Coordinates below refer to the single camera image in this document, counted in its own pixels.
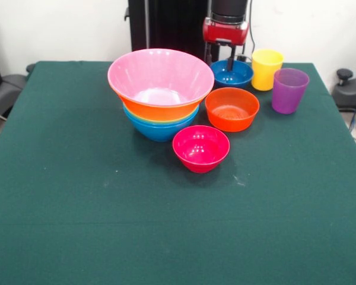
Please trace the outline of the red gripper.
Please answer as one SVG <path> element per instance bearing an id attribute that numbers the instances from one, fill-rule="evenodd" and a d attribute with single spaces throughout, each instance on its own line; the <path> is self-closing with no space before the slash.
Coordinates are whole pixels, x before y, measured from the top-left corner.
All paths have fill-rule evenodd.
<path id="1" fill-rule="evenodd" d="M 231 55 L 227 60 L 227 71 L 233 69 L 235 57 L 235 46 L 245 44 L 246 37 L 249 31 L 249 23 L 246 21 L 240 24 L 223 24 L 217 23 L 206 17 L 202 26 L 203 38 L 205 41 L 205 62 L 207 65 L 212 64 L 211 43 L 229 45 L 231 47 Z"/>

